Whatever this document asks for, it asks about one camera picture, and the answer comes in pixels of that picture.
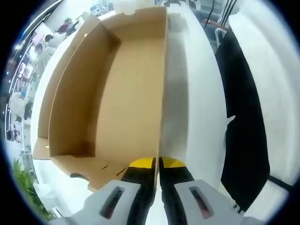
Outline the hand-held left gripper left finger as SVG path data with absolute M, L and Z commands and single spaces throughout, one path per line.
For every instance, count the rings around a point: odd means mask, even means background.
M 57 225 L 143 225 L 154 198 L 156 159 L 132 162 L 121 180 L 112 180 L 89 196 L 84 207 Z

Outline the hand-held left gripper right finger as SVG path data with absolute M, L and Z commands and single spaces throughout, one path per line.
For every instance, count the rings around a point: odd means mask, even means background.
M 162 201 L 170 225 L 261 225 L 237 213 L 230 201 L 203 180 L 195 180 L 186 165 L 160 157 Z

